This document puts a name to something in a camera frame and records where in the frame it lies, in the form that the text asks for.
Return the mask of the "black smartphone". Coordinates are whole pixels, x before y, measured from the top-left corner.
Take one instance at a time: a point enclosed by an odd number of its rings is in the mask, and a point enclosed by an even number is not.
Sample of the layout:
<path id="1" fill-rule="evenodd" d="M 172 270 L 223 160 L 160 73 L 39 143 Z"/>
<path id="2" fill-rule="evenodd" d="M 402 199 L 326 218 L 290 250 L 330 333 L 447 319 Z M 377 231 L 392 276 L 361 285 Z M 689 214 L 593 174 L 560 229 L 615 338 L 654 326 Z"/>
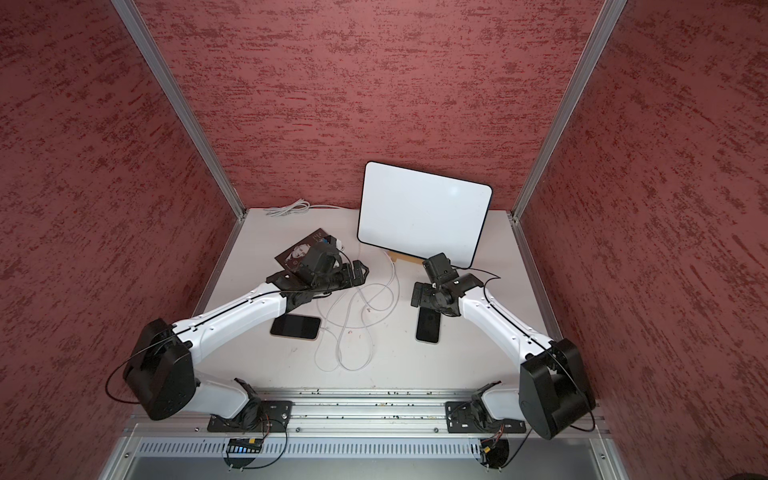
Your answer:
<path id="1" fill-rule="evenodd" d="M 316 316 L 284 314 L 273 320 L 270 334 L 285 338 L 315 340 L 321 325 L 322 319 Z"/>
<path id="2" fill-rule="evenodd" d="M 420 307 L 415 338 L 417 341 L 437 344 L 440 339 L 441 314 L 433 309 Z"/>

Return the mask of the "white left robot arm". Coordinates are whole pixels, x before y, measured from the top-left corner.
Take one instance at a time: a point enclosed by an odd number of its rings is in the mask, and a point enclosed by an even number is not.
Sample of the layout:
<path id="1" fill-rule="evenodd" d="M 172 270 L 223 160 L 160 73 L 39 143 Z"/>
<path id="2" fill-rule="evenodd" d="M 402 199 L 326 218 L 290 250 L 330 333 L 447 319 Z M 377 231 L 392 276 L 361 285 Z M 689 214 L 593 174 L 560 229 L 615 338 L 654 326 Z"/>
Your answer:
<path id="1" fill-rule="evenodd" d="M 332 237 L 310 247 L 297 271 L 282 270 L 243 296 L 198 316 L 169 324 L 149 322 L 126 362 L 123 380 L 154 421 L 198 412 L 245 428 L 261 400 L 242 379 L 219 380 L 197 372 L 211 353 L 249 330 L 316 298 L 365 284 L 368 267 L 349 260 Z"/>

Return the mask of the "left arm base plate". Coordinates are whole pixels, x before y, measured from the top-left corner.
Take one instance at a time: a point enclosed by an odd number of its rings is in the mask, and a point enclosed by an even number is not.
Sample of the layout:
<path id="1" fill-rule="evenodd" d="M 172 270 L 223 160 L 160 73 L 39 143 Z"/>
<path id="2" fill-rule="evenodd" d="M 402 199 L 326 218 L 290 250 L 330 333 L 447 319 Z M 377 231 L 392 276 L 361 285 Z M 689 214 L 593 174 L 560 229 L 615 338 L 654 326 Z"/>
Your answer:
<path id="1" fill-rule="evenodd" d="M 294 403 L 287 400 L 249 402 L 232 419 L 212 415 L 209 433 L 284 433 L 291 419 Z"/>

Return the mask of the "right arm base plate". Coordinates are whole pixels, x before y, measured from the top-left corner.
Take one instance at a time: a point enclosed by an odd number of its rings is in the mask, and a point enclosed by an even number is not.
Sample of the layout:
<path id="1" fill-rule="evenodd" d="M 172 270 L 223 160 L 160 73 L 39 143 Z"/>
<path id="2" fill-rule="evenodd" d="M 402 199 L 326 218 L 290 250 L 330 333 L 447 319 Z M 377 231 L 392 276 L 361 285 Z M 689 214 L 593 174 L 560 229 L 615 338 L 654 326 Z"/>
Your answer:
<path id="1" fill-rule="evenodd" d="M 447 429 L 452 434 L 518 434 L 527 431 L 523 421 L 494 419 L 479 401 L 446 402 L 445 418 Z"/>

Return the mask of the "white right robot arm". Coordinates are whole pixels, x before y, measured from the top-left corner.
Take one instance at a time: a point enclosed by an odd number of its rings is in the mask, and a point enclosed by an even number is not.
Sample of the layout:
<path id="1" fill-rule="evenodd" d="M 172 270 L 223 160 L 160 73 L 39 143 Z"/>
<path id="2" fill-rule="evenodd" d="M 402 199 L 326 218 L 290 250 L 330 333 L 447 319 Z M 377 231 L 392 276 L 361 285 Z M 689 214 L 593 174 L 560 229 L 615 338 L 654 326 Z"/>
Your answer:
<path id="1" fill-rule="evenodd" d="M 567 339 L 556 341 L 520 320 L 474 275 L 457 276 L 441 285 L 417 282 L 411 305 L 474 324 L 517 370 L 515 386 L 495 381 L 475 393 L 470 409 L 478 424 L 522 421 L 550 440 L 593 414 L 596 400 L 578 347 Z"/>

